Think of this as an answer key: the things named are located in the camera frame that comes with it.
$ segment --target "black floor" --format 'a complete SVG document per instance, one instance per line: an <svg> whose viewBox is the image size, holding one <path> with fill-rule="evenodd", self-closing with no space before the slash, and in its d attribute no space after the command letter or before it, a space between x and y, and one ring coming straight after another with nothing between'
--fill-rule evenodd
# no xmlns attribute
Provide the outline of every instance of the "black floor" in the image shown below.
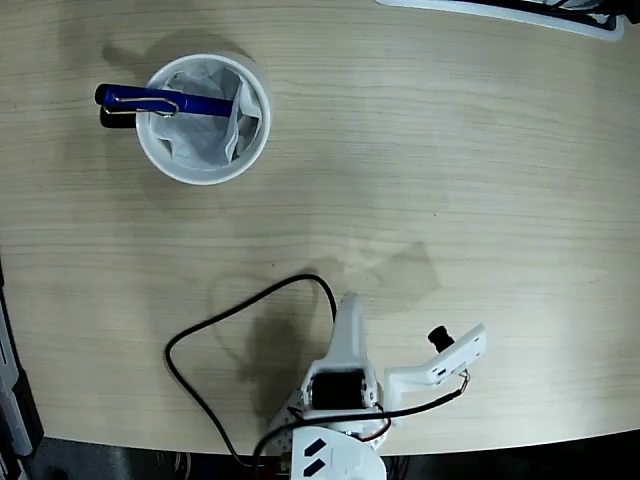
<svg viewBox="0 0 640 480"><path fill-rule="evenodd" d="M633 431L527 448L414 455L404 480L640 478L635 471L639 448L640 431ZM253 479L229 456L192 454L189 458L190 480ZM385 462L388 468L394 463L396 476L390 480L403 478L407 457L385 457ZM187 455L45 438L27 466L31 480L58 480L64 478L63 472L69 480L184 480ZM288 478L276 476L276 468L274 464L265 471L263 479Z"/></svg>

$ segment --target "pen clip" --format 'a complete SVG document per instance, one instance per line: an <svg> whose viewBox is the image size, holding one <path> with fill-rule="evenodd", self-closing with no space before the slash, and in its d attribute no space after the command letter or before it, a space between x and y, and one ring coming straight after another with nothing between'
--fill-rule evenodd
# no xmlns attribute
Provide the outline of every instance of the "pen clip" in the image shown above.
<svg viewBox="0 0 640 480"><path fill-rule="evenodd" d="M146 110L146 109L143 109L143 108L138 108L138 109L129 110L129 111L109 110L108 106L103 105L102 108L104 108L104 111L108 115L131 115L132 113L149 112L149 113L155 113L156 115L160 115L160 116L162 116L164 118L171 118L176 113L178 113L180 111L180 105L178 105L173 100L169 100L168 98L164 98L164 97L127 97L127 98L121 98L121 97L114 96L113 99L116 102L119 102L119 103L127 103L127 102L164 102L167 105L169 105L171 108L173 108L173 112L165 113L165 112L159 112L157 110Z"/></svg>

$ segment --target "wood grain surface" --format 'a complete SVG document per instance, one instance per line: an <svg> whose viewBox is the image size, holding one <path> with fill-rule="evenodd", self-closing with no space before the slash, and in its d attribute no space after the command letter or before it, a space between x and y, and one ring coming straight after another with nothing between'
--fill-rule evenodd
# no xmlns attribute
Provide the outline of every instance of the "wood grain surface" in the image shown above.
<svg viewBox="0 0 640 480"><path fill-rule="evenodd" d="M380 376L429 358L437 325L488 328L467 393L383 453L640 428L640 28L373 0L5 0L0 26L0 254L49 436L223 452L163 346L300 271L362 295ZM241 177L179 184L99 126L98 83L220 49L274 92ZM248 453L330 332L298 285L175 357Z"/></svg>

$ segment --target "white tissue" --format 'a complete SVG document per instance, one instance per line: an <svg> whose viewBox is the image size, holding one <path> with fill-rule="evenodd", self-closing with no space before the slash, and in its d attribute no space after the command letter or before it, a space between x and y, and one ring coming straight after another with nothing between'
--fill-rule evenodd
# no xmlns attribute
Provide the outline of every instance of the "white tissue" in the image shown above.
<svg viewBox="0 0 640 480"><path fill-rule="evenodd" d="M198 170L213 170L242 154L262 123L256 92L247 80L223 63L189 65L162 87L192 95L233 100L230 118L178 113L151 115L151 133L171 144L174 161Z"/></svg>

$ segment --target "red wire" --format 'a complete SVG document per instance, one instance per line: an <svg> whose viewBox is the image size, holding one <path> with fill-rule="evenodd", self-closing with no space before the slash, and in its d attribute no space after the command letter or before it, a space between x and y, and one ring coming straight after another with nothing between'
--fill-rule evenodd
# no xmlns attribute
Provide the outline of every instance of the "red wire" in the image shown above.
<svg viewBox="0 0 640 480"><path fill-rule="evenodd" d="M376 403L376 407L378 407L381 411L384 412L384 409L382 408L382 405L380 405L379 403ZM385 423L385 425L380 430L378 430L376 433L373 433L373 434L369 435L368 437L360 438L360 441L361 442L370 442L371 440L375 440L376 438L379 438L382 435L384 435L385 433L387 433L389 428L391 428L391 419L387 418L387 422Z"/></svg>

